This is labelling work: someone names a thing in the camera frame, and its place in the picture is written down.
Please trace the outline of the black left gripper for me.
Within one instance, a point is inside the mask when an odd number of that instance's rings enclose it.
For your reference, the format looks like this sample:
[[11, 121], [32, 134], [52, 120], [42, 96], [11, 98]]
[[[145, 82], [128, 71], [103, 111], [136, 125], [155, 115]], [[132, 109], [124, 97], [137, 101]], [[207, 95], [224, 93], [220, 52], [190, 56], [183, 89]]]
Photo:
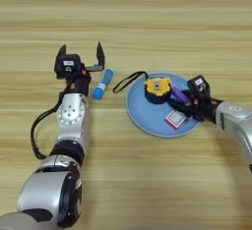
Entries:
[[66, 54], [66, 44], [62, 45], [55, 58], [54, 72], [58, 80], [65, 80], [66, 86], [63, 92], [81, 93], [85, 96], [89, 95], [89, 85], [92, 80], [91, 73], [104, 70], [105, 56], [99, 42], [96, 47], [96, 59], [98, 65], [86, 67], [84, 63], [74, 61], [59, 62], [59, 58]]

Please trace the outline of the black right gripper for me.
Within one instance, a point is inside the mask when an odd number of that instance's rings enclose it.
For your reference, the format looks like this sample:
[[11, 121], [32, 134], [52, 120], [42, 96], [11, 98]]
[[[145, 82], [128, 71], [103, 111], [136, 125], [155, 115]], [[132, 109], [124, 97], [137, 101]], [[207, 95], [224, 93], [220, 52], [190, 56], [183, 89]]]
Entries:
[[220, 105], [217, 99], [211, 98], [208, 92], [193, 92], [190, 89], [183, 89], [185, 94], [191, 101], [190, 105], [185, 105], [175, 99], [170, 99], [168, 104], [175, 110], [183, 113], [187, 118], [193, 118], [198, 121], [208, 120], [212, 123], [216, 122], [216, 112]]

